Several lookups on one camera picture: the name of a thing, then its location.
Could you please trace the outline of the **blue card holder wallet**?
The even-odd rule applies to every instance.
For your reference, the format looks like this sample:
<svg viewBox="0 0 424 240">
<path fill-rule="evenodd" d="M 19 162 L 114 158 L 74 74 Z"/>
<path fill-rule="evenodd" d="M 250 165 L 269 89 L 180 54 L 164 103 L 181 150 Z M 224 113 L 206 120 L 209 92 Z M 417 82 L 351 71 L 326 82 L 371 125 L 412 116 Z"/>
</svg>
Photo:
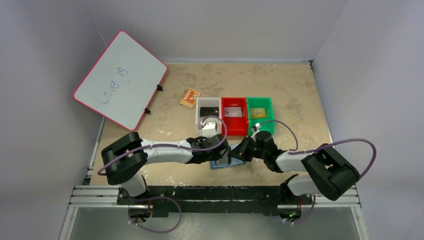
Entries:
<svg viewBox="0 0 424 240">
<path fill-rule="evenodd" d="M 246 164 L 246 162 L 242 160 L 229 156 L 228 150 L 222 150 L 220 153 L 222 155 L 220 159 L 209 163 L 211 170 L 238 167 Z"/>
</svg>

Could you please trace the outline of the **red plastic bin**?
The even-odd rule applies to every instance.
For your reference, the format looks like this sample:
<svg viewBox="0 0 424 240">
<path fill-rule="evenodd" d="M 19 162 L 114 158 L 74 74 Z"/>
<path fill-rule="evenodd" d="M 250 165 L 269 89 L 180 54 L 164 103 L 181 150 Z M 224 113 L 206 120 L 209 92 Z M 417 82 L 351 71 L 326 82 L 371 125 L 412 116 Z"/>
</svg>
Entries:
<svg viewBox="0 0 424 240">
<path fill-rule="evenodd" d="M 224 107 L 241 107 L 243 117 L 224 117 Z M 245 136 L 248 134 L 248 110 L 245 97 L 222 97 L 221 114 L 222 120 L 226 124 L 223 131 L 229 136 Z"/>
</svg>

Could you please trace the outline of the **white plastic bin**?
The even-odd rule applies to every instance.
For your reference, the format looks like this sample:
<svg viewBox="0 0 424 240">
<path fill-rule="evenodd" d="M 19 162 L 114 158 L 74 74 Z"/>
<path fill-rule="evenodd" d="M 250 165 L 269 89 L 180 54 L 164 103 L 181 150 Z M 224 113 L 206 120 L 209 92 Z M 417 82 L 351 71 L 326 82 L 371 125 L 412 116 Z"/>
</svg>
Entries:
<svg viewBox="0 0 424 240">
<path fill-rule="evenodd" d="M 195 105 L 195 131 L 198 136 L 202 136 L 202 121 L 207 116 L 222 118 L 220 97 L 199 97 Z"/>
</svg>

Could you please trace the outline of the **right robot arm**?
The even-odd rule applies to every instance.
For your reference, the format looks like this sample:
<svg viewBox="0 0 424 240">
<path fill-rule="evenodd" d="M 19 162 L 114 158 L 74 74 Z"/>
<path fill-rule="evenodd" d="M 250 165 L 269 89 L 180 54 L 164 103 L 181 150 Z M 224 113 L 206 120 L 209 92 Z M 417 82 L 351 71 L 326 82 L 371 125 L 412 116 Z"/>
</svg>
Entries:
<svg viewBox="0 0 424 240">
<path fill-rule="evenodd" d="M 361 178 L 358 170 L 328 144 L 317 151 L 292 154 L 278 148 L 268 131 L 245 137 L 228 155 L 243 162 L 261 159 L 275 173 L 293 172 L 280 185 L 280 196 L 288 204 L 307 194 L 336 201 Z"/>
</svg>

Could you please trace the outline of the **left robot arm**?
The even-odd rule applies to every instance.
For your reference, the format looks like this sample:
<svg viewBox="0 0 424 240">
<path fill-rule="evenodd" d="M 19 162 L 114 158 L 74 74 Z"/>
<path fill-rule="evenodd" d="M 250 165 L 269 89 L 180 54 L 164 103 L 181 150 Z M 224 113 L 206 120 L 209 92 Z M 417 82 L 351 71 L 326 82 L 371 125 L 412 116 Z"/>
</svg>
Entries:
<svg viewBox="0 0 424 240">
<path fill-rule="evenodd" d="M 198 136 L 176 142 L 159 142 L 140 138 L 130 132 L 101 151 L 103 167 L 97 171 L 109 185 L 121 186 L 138 205 L 146 203 L 149 191 L 138 172 L 149 164 L 202 164 L 221 159 L 229 150 L 222 134 Z"/>
</svg>

